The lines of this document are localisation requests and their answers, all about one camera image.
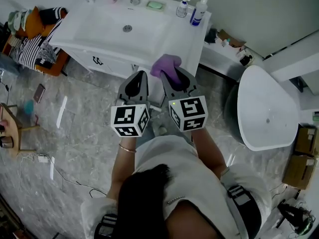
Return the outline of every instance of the bracelet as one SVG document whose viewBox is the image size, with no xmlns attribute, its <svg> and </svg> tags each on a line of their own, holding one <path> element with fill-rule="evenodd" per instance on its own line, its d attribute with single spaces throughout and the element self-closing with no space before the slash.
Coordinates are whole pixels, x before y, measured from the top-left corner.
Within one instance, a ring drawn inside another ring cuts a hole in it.
<svg viewBox="0 0 319 239">
<path fill-rule="evenodd" d="M 123 146 L 121 146 L 121 144 L 119 143 L 119 147 L 123 150 L 126 150 L 127 152 L 130 152 L 130 153 L 136 153 L 136 150 L 130 150 L 130 149 L 126 149 L 124 148 Z"/>
</svg>

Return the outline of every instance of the bathroom sink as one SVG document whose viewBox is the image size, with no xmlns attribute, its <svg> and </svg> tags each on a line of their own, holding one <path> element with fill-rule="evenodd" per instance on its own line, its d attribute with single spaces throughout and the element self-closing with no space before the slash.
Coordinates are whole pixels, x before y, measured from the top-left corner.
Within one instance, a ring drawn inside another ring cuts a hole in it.
<svg viewBox="0 0 319 239">
<path fill-rule="evenodd" d="M 146 60 L 158 56 L 172 19 L 171 15 L 141 7 L 94 6 L 74 40 Z"/>
<path fill-rule="evenodd" d="M 149 1 L 164 4 L 164 10 L 148 9 Z M 146 70 L 167 53 L 179 56 L 181 67 L 195 75 L 211 13 L 206 12 L 200 25 L 194 27 L 189 23 L 194 7 L 189 6 L 187 16 L 179 18 L 178 5 L 173 0 L 140 0 L 138 5 L 132 5 L 130 0 L 117 0 L 113 4 L 107 0 L 96 0 L 94 4 L 79 0 L 50 44 L 85 65 L 81 54 L 88 53 L 87 57 L 91 55 L 101 61 L 110 58 Z"/>
<path fill-rule="evenodd" d="M 225 120 L 237 140 L 258 151 L 291 145 L 299 115 L 288 93 L 262 68 L 250 66 L 227 99 Z"/>
</svg>

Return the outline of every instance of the person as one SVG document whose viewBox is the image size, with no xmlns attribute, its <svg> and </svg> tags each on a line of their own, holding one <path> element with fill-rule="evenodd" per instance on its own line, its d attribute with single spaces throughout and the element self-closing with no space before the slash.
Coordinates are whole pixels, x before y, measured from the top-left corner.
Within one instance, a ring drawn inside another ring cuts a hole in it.
<svg viewBox="0 0 319 239">
<path fill-rule="evenodd" d="M 220 183 L 223 155 L 205 128 L 191 135 L 193 143 L 180 132 L 155 137 L 148 126 L 138 139 L 122 138 L 107 197 L 81 205 L 86 238 L 239 239 Z M 256 200 L 263 224 L 272 205 L 265 182 L 246 165 L 229 169 Z"/>
</svg>

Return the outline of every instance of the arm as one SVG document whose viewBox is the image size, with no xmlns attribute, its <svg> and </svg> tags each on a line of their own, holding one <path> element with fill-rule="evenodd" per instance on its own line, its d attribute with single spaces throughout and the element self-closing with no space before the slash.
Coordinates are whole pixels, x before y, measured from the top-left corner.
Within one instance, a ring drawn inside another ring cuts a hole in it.
<svg viewBox="0 0 319 239">
<path fill-rule="evenodd" d="M 122 138 L 121 146 L 129 150 L 135 150 L 136 138 L 125 137 Z M 134 172 L 135 154 L 128 152 L 119 147 L 118 154 L 112 171 L 112 183 L 108 198 L 117 200 L 123 182 L 131 176 Z"/>
<path fill-rule="evenodd" d="M 227 166 L 222 153 L 205 128 L 191 132 L 198 157 L 217 177 Z"/>
</svg>

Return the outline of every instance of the cabinet handle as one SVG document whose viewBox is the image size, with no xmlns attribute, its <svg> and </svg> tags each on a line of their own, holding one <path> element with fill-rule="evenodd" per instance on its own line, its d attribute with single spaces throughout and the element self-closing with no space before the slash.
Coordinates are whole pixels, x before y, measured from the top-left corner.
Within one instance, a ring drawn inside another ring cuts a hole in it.
<svg viewBox="0 0 319 239">
<path fill-rule="evenodd" d="M 94 63 L 97 64 L 97 65 L 100 65 L 100 66 L 103 65 L 103 63 L 100 61 L 100 59 L 99 59 L 98 57 L 94 57 L 94 56 L 93 56 L 93 61 L 94 61 Z"/>
</svg>

